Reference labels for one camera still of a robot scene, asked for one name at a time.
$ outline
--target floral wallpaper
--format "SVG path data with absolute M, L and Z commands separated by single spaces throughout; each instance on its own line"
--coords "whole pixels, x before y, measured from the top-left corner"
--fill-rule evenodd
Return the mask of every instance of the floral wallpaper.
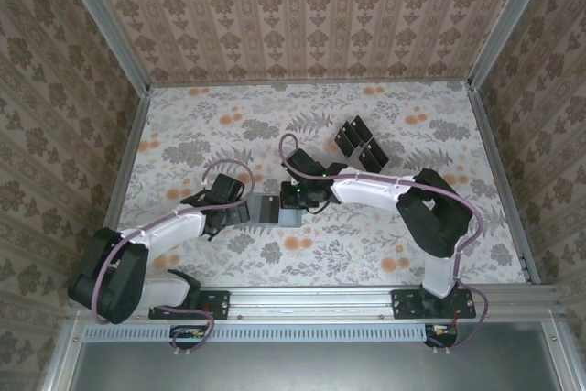
M 124 228 L 149 222 L 200 190 L 200 176 L 219 158 L 249 165 L 255 191 L 278 193 L 288 178 L 277 153 L 286 132 L 323 165 L 348 163 L 333 138 L 359 114 L 390 155 L 384 174 L 434 168 L 481 209 L 487 229 L 464 251 L 462 278 L 525 281 L 463 82 L 161 88 L 151 97 Z M 249 181 L 228 164 L 212 171 L 210 182 L 220 171 Z M 398 212 L 331 205 L 304 214 L 300 228 L 239 225 L 211 242 L 190 239 L 154 265 L 178 267 L 208 287 L 418 284 L 422 254 Z
M 155 85 L 465 78 L 506 0 L 106 0 Z
M 0 0 L 0 389 L 42 384 L 136 104 L 81 0 Z
M 545 282 L 586 361 L 586 0 L 531 0 L 481 93 Z

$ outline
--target ventilation grille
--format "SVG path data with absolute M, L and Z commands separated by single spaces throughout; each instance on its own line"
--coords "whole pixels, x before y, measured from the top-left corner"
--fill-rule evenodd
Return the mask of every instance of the ventilation grille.
M 172 326 L 88 325 L 84 342 L 170 342 Z M 233 325 L 217 324 L 210 342 L 417 342 L 424 324 Z

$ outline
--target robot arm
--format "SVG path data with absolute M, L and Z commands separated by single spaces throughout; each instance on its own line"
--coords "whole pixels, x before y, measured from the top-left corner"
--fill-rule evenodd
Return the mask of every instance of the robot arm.
M 156 306 L 196 309 L 200 283 L 179 271 L 152 269 L 153 262 L 188 238 L 209 235 L 210 240 L 223 228 L 249 220 L 246 204 L 232 209 L 210 209 L 238 201 L 244 184 L 220 174 L 209 190 L 188 197 L 173 210 L 175 217 L 150 229 L 137 227 L 113 231 L 98 230 L 90 240 L 73 276 L 68 295 L 88 309 L 98 273 L 106 257 L 120 241 L 139 232 L 118 254 L 103 278 L 98 297 L 98 313 L 117 324 L 126 320 L 137 308 Z M 179 215 L 188 208 L 204 207 L 200 212 Z
M 346 173 L 369 175 L 354 168 Z M 431 186 L 453 189 L 430 169 L 424 169 L 416 177 L 401 177 Z M 423 288 L 440 299 L 447 297 L 454 286 L 455 248 L 466 233 L 472 213 L 453 200 L 435 193 L 412 188 L 408 185 L 377 182 L 362 179 L 338 179 L 331 185 L 333 196 L 340 203 L 361 203 L 381 210 L 397 209 L 424 251 L 425 272 Z M 430 209 L 425 201 L 433 201 Z
M 334 163 L 325 169 L 302 149 L 289 156 L 288 162 L 296 170 L 332 179 L 303 179 L 295 171 L 288 170 L 296 181 L 281 184 L 282 208 L 306 209 L 326 201 L 361 203 L 382 210 L 397 208 L 415 242 L 425 253 L 422 282 L 425 295 L 430 295 L 436 302 L 449 296 L 454 288 L 455 247 L 468 230 L 472 218 L 466 207 L 449 197 L 408 185 L 357 179 L 355 176 L 378 175 L 347 168 L 344 164 Z M 341 174 L 353 177 L 335 178 Z M 437 172 L 430 169 L 400 179 L 455 193 Z M 89 308 L 97 274 L 105 258 L 124 237 L 139 232 L 106 272 L 98 297 L 98 313 L 112 323 L 120 323 L 137 308 L 165 305 L 197 309 L 199 282 L 178 271 L 147 268 L 152 267 L 159 256 L 188 238 L 207 234 L 212 239 L 228 225 L 247 222 L 249 215 L 245 203 L 229 210 L 211 209 L 213 205 L 238 201 L 243 190 L 242 182 L 220 174 L 210 190 L 181 201 L 174 210 L 175 218 L 158 226 L 147 231 L 138 227 L 119 233 L 107 228 L 99 230 L 92 237 L 69 288 L 70 298 Z M 189 207 L 206 208 L 201 212 L 179 215 Z

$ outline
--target aluminum frame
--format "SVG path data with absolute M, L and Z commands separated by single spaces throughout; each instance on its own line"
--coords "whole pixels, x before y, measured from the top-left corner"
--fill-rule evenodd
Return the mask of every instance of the aluminum frame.
M 564 333 L 563 310 L 554 286 L 509 284 L 477 285 L 490 301 L 487 322 L 541 322 L 550 341 L 549 352 L 564 390 L 584 389 L 583 372 Z M 353 288 L 224 288 L 231 292 L 228 320 L 223 326 L 266 327 L 284 322 L 297 325 L 441 323 L 447 320 L 395 320 L 391 307 L 391 292 L 414 286 L 381 286 Z M 477 310 L 483 307 L 474 296 Z M 149 320 L 147 310 L 138 310 L 125 323 L 152 325 L 168 320 Z M 203 320 L 183 320 L 181 324 L 203 324 Z M 43 391 L 69 389 L 86 325 L 93 324 L 91 313 L 73 307 L 66 319 L 49 368 Z
M 526 264 L 526 271 L 529 274 L 531 282 L 539 284 L 541 279 L 537 272 L 537 266 L 533 255 L 531 254 L 531 248 L 521 223 L 521 217 L 519 211 L 515 205 L 515 199 L 513 198 L 513 192 L 509 186 L 509 181 L 506 178 L 505 167 L 501 161 L 501 157 L 496 147 L 496 141 L 491 130 L 491 125 L 488 121 L 488 116 L 484 110 L 483 100 L 477 89 L 473 89 L 470 85 L 466 86 L 468 92 L 468 98 L 470 105 L 472 106 L 472 112 L 474 118 L 476 118 L 476 124 L 478 125 L 478 131 L 484 144 L 484 151 L 488 158 L 488 164 L 491 167 L 491 171 L 494 176 L 494 184 L 498 190 L 501 202 L 503 204 L 503 211 L 505 212 L 506 220 L 509 224 L 509 230 L 513 237 L 514 243 L 518 246 L 522 253 L 523 261 Z
M 505 6 L 499 15 L 490 36 L 484 42 L 483 49 L 474 62 L 469 78 L 474 89 L 480 89 L 486 76 L 503 50 L 506 41 L 511 36 L 513 29 L 530 0 L 506 0 Z
M 142 68 L 135 53 L 132 51 L 124 34 L 118 27 L 112 11 L 108 8 L 104 0 L 82 0 L 88 11 L 93 17 L 96 25 L 106 39 L 108 46 L 118 59 L 120 66 L 124 70 L 126 77 L 141 99 L 148 94 L 148 76 Z
M 128 192 L 128 184 L 132 176 L 132 168 L 135 164 L 136 153 L 138 153 L 138 145 L 140 144 L 140 137 L 143 135 L 143 128 L 147 123 L 148 107 L 150 106 L 150 97 L 140 100 L 136 108 L 135 120 L 132 123 L 128 141 L 126 143 L 125 153 L 122 156 L 122 162 L 118 169 L 118 176 L 116 183 L 112 190 L 112 198 L 108 205 L 103 226 L 116 230 L 118 223 L 120 223 L 120 216 L 122 215 L 122 208 L 125 204 L 126 193 Z

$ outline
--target tabletop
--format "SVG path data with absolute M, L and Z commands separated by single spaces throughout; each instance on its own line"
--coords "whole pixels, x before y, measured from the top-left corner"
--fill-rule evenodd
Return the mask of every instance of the tabletop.
M 461 278 L 525 281 L 462 81 L 159 88 L 150 98 L 122 228 L 147 223 L 199 191 L 216 159 L 243 161 L 255 173 L 255 192 L 278 193 L 288 178 L 278 140 L 287 132 L 325 167 L 347 162 L 333 138 L 360 115 L 390 157 L 382 174 L 433 168 L 481 210 L 486 228 L 463 251 Z M 243 169 L 223 165 L 209 181 L 219 172 L 249 180 Z M 206 287 L 379 286 L 418 284 L 423 253 L 398 212 L 330 205 L 305 214 L 300 228 L 239 225 L 211 242 L 189 239 L 154 265 L 178 268 Z

